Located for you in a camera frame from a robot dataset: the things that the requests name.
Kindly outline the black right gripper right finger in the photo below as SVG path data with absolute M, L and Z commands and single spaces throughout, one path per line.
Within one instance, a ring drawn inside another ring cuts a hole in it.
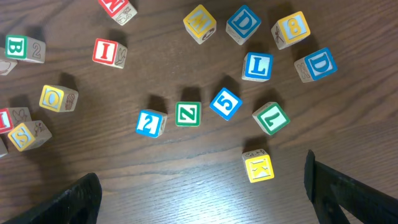
M 397 223 L 397 199 L 315 160 L 308 151 L 304 186 L 320 223 L 348 223 L 347 210 L 363 223 Z

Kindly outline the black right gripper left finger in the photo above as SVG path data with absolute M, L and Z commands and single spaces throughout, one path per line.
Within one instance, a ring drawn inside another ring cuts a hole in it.
M 100 180 L 95 173 L 88 173 L 52 198 L 4 224 L 96 224 L 101 199 Z

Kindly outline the yellow O block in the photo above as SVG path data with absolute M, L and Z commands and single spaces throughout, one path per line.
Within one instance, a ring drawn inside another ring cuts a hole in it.
M 78 92 L 58 85 L 44 85 L 39 106 L 50 111 L 63 113 L 75 110 Z

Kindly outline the blue L block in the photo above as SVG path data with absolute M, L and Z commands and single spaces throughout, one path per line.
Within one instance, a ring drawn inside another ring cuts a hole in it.
M 270 80 L 273 61 L 271 54 L 248 52 L 243 62 L 242 79 L 254 82 Z

